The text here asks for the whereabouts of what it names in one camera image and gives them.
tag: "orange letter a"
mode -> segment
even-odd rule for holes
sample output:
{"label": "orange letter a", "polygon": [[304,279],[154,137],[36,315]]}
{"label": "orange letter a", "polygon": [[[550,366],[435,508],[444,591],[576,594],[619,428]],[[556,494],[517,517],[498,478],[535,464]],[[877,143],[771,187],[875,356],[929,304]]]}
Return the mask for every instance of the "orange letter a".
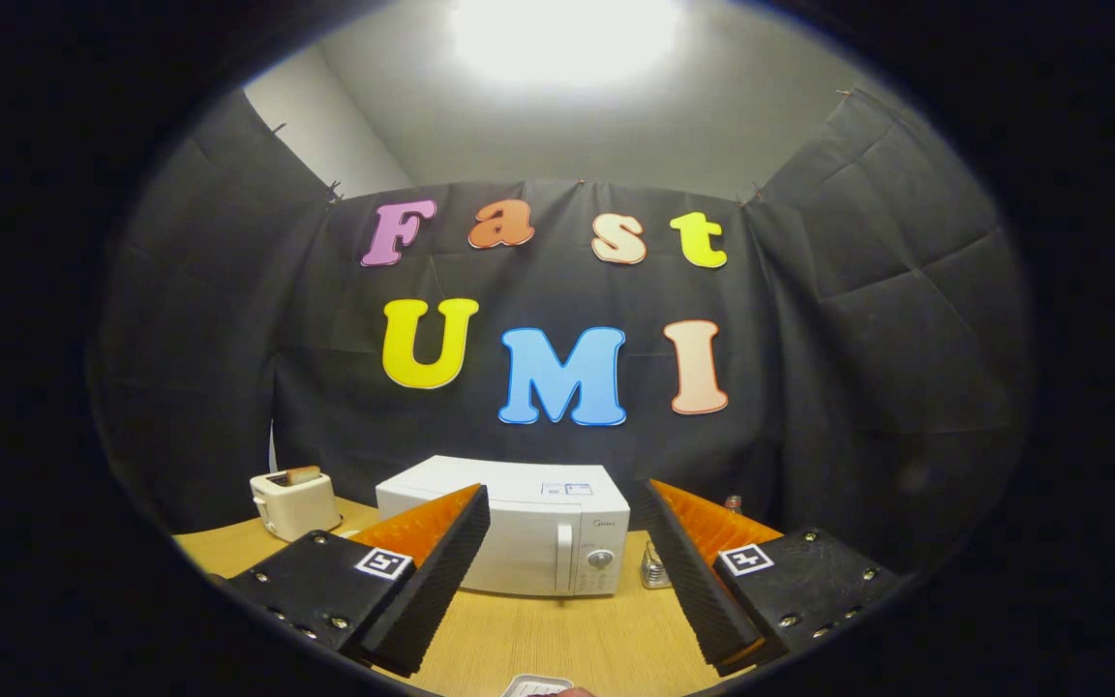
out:
{"label": "orange letter a", "polygon": [[514,246],[532,239],[535,230],[527,226],[527,216],[532,207],[527,202],[508,199],[505,202],[489,203],[476,213],[479,221],[467,235],[467,242],[477,250],[505,244]]}

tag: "black curtain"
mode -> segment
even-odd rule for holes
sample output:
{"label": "black curtain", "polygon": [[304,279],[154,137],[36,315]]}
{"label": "black curtain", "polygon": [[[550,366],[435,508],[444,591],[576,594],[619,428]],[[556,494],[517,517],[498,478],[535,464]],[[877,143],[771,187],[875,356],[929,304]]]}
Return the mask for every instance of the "black curtain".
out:
{"label": "black curtain", "polygon": [[112,245],[88,361],[99,428],[112,467],[174,532],[255,511],[274,327],[328,204],[234,91],[159,164]]}
{"label": "black curtain", "polygon": [[[401,261],[366,268],[377,206],[434,200]],[[535,238],[474,250],[491,202],[531,204]],[[680,251],[672,217],[707,213],[729,255]],[[648,256],[591,251],[598,213],[637,216]],[[820,524],[894,569],[951,552],[995,502],[1030,394],[1025,287],[990,194],[932,128],[859,85],[747,206],[571,181],[455,184],[327,206],[327,190],[242,93],[183,144],[118,251],[96,365],[124,480],[177,532],[248,520],[246,480],[320,464],[337,493],[435,453],[605,464],[709,498],[744,496],[780,529]],[[390,300],[428,301],[416,357],[442,343],[436,306],[481,304],[457,379],[434,391],[381,369]],[[730,405],[677,415],[669,322],[707,319]],[[537,327],[565,358],[588,327],[618,327],[627,420],[581,427],[496,418],[503,331]]]}
{"label": "black curtain", "polygon": [[[487,250],[468,244],[477,211],[508,199],[530,204],[534,238]],[[419,200],[434,200],[437,213],[401,248],[399,263],[360,265],[377,207]],[[682,255],[669,223],[694,211],[723,226],[712,246],[726,252],[724,267],[696,267]],[[637,217],[644,261],[612,264],[593,254],[592,220],[605,212]],[[574,181],[426,186],[341,202],[301,269],[282,323],[279,466],[320,463],[338,494],[375,504],[377,482],[434,454],[603,464],[619,482],[658,477],[712,498],[740,494],[748,515],[766,515],[780,445],[777,320],[744,221],[737,203],[707,195]],[[404,297],[429,304],[416,337],[421,362],[436,360],[442,348],[439,301],[479,303],[464,367],[445,387],[401,387],[381,369],[381,310]],[[662,330],[682,320],[720,328],[714,361],[730,405],[716,414],[678,415],[670,407],[678,371]],[[588,427],[569,412],[558,423],[544,415],[527,425],[500,420],[510,375],[501,337],[517,327],[543,330],[562,361],[589,327],[626,332],[617,361],[626,422]]]}
{"label": "black curtain", "polygon": [[1001,212],[932,125],[866,83],[746,211],[778,300],[782,529],[930,567],[1025,443],[1030,292]]}

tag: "microwave control knob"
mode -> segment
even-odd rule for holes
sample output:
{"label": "microwave control knob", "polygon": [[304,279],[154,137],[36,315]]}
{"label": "microwave control knob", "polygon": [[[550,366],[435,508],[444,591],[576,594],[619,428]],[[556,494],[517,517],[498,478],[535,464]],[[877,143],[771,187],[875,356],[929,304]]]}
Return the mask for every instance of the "microwave control knob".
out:
{"label": "microwave control knob", "polygon": [[604,569],[607,565],[613,563],[613,552],[608,550],[598,550],[588,555],[588,563],[592,564],[593,569]]}

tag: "wooden table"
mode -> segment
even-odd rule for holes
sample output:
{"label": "wooden table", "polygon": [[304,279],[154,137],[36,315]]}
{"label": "wooden table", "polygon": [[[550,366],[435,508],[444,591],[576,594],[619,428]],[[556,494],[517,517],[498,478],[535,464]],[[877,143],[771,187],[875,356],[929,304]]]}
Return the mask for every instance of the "wooden table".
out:
{"label": "wooden table", "polygon": [[[377,509],[343,498],[338,510],[343,522],[334,534],[378,520]],[[229,578],[287,546],[256,519],[174,541],[200,569]],[[610,598],[456,592],[420,670],[401,680],[447,697],[500,697],[525,672],[570,679],[600,697],[665,697],[715,685],[720,679],[700,658],[673,590],[639,583],[647,541],[646,532],[627,534],[619,591]]]}

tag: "white wall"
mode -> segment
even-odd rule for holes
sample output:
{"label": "white wall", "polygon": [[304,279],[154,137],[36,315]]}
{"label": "white wall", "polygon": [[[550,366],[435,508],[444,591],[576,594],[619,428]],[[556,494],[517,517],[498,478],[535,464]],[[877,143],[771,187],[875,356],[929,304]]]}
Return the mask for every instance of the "white wall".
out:
{"label": "white wall", "polygon": [[279,62],[251,84],[248,100],[279,138],[337,194],[375,194],[411,186],[411,178],[359,114],[327,66],[319,45]]}
{"label": "white wall", "polygon": [[[631,77],[515,83],[462,56],[447,11],[457,1],[392,1],[321,40],[363,118],[420,186],[584,177],[746,200],[753,182],[765,184],[818,135],[844,99],[837,91],[862,74],[764,3],[707,0],[677,3],[672,48]],[[549,27],[502,28],[512,30]],[[573,41],[571,51],[594,52]],[[539,57],[561,65],[546,43]]]}

